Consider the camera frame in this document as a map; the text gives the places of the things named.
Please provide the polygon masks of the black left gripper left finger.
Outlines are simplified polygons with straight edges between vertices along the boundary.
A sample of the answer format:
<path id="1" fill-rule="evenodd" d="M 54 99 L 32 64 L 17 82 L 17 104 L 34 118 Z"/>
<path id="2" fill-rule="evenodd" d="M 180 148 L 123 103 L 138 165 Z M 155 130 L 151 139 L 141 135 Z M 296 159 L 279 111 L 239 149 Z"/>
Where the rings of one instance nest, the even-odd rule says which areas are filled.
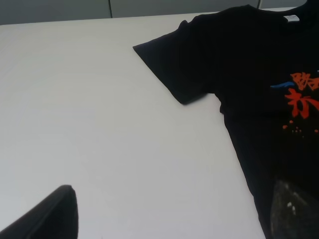
<path id="1" fill-rule="evenodd" d="M 78 205 L 75 190 L 62 185 L 0 232 L 2 239 L 77 239 Z"/>

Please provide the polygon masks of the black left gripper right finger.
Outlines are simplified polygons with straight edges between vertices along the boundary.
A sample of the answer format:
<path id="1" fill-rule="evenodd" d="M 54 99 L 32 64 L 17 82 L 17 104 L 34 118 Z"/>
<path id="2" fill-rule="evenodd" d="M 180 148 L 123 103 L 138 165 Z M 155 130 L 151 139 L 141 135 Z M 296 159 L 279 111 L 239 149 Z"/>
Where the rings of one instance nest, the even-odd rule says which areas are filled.
<path id="1" fill-rule="evenodd" d="M 271 206 L 274 239 L 318 239 L 319 201 L 286 181 L 274 186 Z"/>

